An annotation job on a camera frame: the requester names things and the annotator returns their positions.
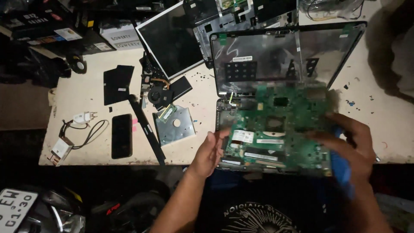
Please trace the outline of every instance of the green circuit board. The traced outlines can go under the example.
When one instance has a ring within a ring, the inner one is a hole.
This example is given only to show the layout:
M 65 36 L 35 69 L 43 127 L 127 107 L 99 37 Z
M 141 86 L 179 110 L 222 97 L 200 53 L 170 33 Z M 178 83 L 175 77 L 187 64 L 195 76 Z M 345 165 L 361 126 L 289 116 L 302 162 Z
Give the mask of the green circuit board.
M 222 162 L 332 175 L 329 150 L 304 134 L 329 130 L 325 86 L 259 86 L 255 100 L 239 106 Z

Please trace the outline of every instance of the white table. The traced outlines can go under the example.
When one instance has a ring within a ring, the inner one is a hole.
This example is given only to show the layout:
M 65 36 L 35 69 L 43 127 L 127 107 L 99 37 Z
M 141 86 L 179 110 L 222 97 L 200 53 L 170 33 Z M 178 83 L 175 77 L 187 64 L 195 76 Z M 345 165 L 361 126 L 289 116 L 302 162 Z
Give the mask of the white table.
M 362 15 L 367 20 L 381 8 L 380 2 L 367 1 Z M 301 25 L 314 23 L 342 22 L 342 19 L 331 19 L 314 22 L 303 13 L 299 16 Z M 115 51 L 85 56 L 88 71 L 85 75 L 72 73 L 69 79 L 61 78 L 56 91 L 55 104 L 52 107 L 48 130 L 43 150 L 39 159 L 40 165 L 51 165 L 47 156 L 58 139 L 62 120 L 69 121 L 80 112 L 98 112 L 98 118 L 91 121 L 94 125 L 99 120 L 111 122 L 113 116 L 132 114 L 136 118 L 128 101 L 104 106 L 103 72 L 114 69 L 117 65 L 135 66 L 130 83 L 130 93 L 139 95 L 142 68 L 139 59 L 142 49 Z M 414 106 L 396 97 L 388 96 L 375 83 L 375 78 L 367 62 L 368 50 L 365 46 L 365 36 L 362 37 L 343 70 L 336 78 L 331 89 L 339 94 L 339 112 L 366 123 L 371 127 L 374 150 L 381 163 L 410 163 L 414 162 Z M 193 160 L 195 153 L 203 142 L 208 131 L 214 131 L 216 101 L 218 96 L 213 70 L 208 70 L 204 64 L 184 73 L 193 90 L 174 102 L 175 105 L 188 107 L 196 135 L 165 145 L 162 150 L 166 164 L 183 165 Z M 351 107 L 346 100 L 355 101 Z M 152 113 L 156 109 L 148 103 L 144 109 L 146 117 L 154 129 Z M 137 131 L 132 134 L 132 156 L 117 160 L 111 159 L 111 126 L 107 127 L 95 140 L 79 150 L 73 150 L 63 162 L 63 165 L 156 165 L 154 152 L 137 124 Z M 66 136 L 75 144 L 80 145 L 85 140 L 89 130 L 68 129 Z

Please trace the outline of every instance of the smartphone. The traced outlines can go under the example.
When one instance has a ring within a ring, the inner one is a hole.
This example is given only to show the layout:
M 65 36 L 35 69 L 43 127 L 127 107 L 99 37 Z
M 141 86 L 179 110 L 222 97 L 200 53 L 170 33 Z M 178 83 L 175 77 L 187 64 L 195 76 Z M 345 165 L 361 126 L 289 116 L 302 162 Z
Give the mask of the smartphone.
M 125 114 L 112 117 L 112 159 L 132 155 L 132 116 Z

